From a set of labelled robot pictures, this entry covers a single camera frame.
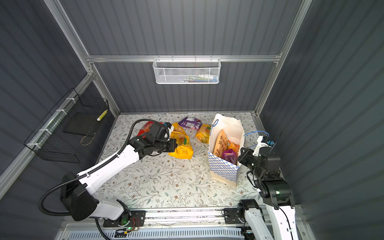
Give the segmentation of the yellow snack bag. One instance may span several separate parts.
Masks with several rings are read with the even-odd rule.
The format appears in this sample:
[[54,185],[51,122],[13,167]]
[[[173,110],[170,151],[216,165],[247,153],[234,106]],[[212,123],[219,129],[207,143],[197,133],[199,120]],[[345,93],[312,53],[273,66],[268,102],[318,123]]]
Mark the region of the yellow snack bag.
[[184,129],[178,124],[174,123],[172,124],[173,131],[171,132],[171,138],[176,139],[176,138],[185,138],[187,136],[186,132]]
[[203,124],[195,137],[203,144],[208,144],[210,140],[211,125]]
[[180,132],[172,132],[171,139],[176,139],[177,147],[173,153],[169,153],[169,156],[177,159],[190,160],[194,154],[190,138],[188,135]]

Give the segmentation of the large purple snack bag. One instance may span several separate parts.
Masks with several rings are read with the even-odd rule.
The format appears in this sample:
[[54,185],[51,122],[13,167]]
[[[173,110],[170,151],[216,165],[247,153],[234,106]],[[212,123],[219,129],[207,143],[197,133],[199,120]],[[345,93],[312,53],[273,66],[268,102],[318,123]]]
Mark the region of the large purple snack bag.
[[233,165],[237,165],[238,154],[233,149],[229,149],[229,150],[223,151],[222,159]]

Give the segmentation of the orange red snack bag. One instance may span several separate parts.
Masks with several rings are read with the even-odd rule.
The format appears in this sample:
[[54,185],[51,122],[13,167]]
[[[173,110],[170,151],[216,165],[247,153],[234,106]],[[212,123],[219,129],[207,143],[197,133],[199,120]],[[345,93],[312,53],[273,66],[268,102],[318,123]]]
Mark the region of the orange red snack bag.
[[237,145],[232,141],[228,140],[228,150],[233,150],[236,154],[238,154],[240,150],[240,145]]

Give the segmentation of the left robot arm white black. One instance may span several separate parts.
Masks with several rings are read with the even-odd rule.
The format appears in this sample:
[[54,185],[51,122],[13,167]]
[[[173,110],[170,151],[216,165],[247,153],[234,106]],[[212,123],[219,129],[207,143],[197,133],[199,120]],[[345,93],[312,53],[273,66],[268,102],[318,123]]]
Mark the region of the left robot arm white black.
[[132,220],[130,209],[121,201],[97,199],[95,192],[117,173],[146,156],[172,153],[178,144],[171,138],[174,127],[170,123],[152,123],[150,130],[129,139],[124,146],[104,161],[85,171],[67,174],[63,181],[60,200],[74,221],[87,218],[106,218],[126,226]]

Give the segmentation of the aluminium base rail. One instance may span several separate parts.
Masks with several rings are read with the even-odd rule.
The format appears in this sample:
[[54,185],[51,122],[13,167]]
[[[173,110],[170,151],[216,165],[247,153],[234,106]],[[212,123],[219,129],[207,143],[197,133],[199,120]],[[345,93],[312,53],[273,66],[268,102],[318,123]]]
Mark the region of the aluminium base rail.
[[65,219],[57,240],[313,240],[301,210],[272,211],[260,206],[238,217],[236,208],[223,207],[134,210],[136,223],[119,227],[93,219]]

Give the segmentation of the small purple snack bag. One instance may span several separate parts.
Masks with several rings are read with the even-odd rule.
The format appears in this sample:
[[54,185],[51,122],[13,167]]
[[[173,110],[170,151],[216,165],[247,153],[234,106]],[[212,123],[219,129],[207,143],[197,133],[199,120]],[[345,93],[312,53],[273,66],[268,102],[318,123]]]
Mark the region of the small purple snack bag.
[[203,125],[202,121],[197,118],[185,117],[179,122],[179,126],[198,131]]

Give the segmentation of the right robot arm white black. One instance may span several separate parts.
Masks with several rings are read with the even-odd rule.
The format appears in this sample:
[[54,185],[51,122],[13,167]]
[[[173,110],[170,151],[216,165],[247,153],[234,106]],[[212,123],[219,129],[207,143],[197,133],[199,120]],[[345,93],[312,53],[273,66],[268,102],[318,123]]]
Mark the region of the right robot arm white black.
[[251,228],[256,240],[297,240],[295,200],[289,184],[281,177],[278,153],[273,146],[258,143],[254,150],[241,148],[238,162],[247,167],[247,179],[261,197],[272,228],[269,229],[262,208],[256,200],[240,200],[237,208],[226,208],[226,224],[243,224]]

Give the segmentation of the blue checkered paper bag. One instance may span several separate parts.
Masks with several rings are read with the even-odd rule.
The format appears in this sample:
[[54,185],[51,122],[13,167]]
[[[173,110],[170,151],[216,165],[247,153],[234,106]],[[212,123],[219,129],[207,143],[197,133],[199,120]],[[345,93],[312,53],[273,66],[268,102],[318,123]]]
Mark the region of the blue checkered paper bag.
[[216,114],[210,130],[208,160],[211,177],[233,188],[241,164],[240,149],[244,146],[245,131],[240,120]]

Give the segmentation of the large orange chips bag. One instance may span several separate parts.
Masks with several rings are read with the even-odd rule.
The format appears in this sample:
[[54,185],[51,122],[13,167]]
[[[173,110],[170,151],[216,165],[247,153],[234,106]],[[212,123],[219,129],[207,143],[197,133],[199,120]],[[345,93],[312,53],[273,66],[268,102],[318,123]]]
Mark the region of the large orange chips bag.
[[228,137],[224,130],[221,130],[215,143],[213,154],[221,158],[223,151],[228,149]]

